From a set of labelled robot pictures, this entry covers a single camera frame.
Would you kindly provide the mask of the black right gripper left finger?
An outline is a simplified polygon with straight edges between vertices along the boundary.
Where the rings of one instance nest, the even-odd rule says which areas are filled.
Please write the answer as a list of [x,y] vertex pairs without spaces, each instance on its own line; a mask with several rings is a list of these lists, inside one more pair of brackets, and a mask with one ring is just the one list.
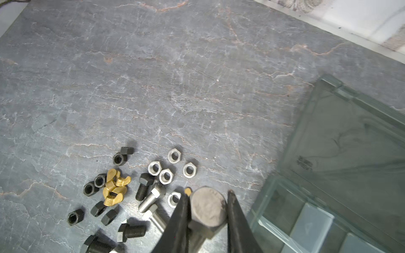
[[161,238],[152,253],[188,253],[191,219],[189,197],[183,192]]

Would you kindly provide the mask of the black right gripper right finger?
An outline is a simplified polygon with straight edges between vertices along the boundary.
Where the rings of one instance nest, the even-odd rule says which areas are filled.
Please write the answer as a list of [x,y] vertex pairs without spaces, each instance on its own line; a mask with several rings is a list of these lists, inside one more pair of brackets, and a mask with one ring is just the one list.
[[235,193],[227,193],[227,223],[229,253],[262,253]]

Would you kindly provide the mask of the large silver bolt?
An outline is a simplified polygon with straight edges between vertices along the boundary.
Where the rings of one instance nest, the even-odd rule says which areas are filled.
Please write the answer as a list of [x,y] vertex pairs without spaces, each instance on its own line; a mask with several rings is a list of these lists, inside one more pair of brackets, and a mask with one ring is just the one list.
[[190,196],[190,210],[188,249],[190,253],[197,253],[205,240],[213,239],[226,225],[227,202],[217,190],[201,187]]

